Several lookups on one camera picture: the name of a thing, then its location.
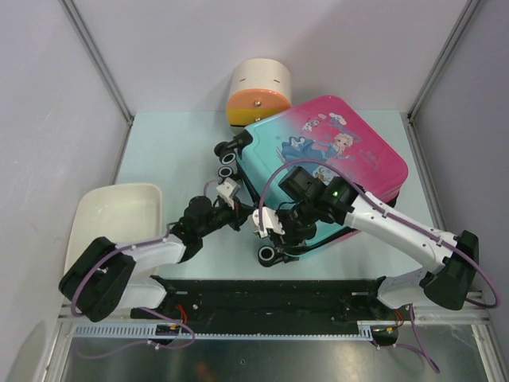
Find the white rectangular tray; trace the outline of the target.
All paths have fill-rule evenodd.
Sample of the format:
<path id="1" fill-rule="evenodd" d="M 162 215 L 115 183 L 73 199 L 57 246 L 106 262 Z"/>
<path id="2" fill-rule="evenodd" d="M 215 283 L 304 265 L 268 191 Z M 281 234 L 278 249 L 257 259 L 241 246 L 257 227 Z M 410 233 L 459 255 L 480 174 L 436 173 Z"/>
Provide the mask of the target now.
<path id="1" fill-rule="evenodd" d="M 64 271 L 87 246 L 105 236 L 117 244 L 141 242 L 160 236 L 163 196 L 148 183 L 109 185 L 88 192 L 79 202 L 68 241 Z"/>

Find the pink and teal kids suitcase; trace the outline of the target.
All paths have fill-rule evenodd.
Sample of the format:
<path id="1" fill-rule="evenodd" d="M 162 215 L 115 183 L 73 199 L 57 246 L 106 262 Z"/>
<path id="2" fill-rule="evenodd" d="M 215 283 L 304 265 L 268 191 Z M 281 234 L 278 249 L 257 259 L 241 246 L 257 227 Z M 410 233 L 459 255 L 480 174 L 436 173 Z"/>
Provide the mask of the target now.
<path id="1" fill-rule="evenodd" d="M 276 211 L 295 206 L 278 183 L 289 171 L 301 166 L 314 178 L 328 184 L 345 174 L 360 188 L 394 206 L 408 167 L 403 158 L 378 135 L 350 106 L 334 95 L 324 95 L 297 107 L 252 123 L 230 142 L 219 143 L 214 152 L 220 162 L 237 163 L 239 176 L 254 202 Z M 311 240 L 286 244 L 283 237 L 267 249 L 259 262 L 270 267 L 278 261 L 294 261 L 307 252 L 334 240 L 342 240 L 355 230 L 339 224 L 317 222 Z"/>

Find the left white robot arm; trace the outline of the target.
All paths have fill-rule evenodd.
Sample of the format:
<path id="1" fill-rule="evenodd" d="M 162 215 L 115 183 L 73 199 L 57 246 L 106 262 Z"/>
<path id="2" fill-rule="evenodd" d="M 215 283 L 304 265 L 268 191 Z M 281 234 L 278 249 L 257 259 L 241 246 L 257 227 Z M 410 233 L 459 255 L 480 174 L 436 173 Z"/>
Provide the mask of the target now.
<path id="1" fill-rule="evenodd" d="M 100 322 L 116 310 L 148 308 L 167 318 L 176 299 L 158 282 L 134 278 L 161 265 L 190 260 L 203 248 L 203 238 L 228 225 L 239 231 L 255 210 L 234 198 L 212 202 L 194 197 L 183 216 L 164 235 L 138 243 L 117 244 L 105 236 L 95 238 L 66 271 L 59 291 L 71 303 L 75 317 Z"/>

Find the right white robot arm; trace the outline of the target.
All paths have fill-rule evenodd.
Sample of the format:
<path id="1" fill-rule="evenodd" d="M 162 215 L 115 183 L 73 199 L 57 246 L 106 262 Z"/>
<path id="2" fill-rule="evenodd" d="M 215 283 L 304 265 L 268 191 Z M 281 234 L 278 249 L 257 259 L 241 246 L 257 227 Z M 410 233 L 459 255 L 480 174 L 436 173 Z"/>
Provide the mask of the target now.
<path id="1" fill-rule="evenodd" d="M 328 184 L 301 166 L 278 183 L 295 206 L 280 219 L 287 240 L 314 235 L 317 222 L 365 232 L 397 248 L 420 268 L 397 277 L 383 276 L 367 299 L 367 311 L 385 319 L 401 306 L 430 300 L 448 310 L 461 310 L 476 274 L 478 237 L 464 230 L 455 235 L 411 220 L 343 178 Z"/>

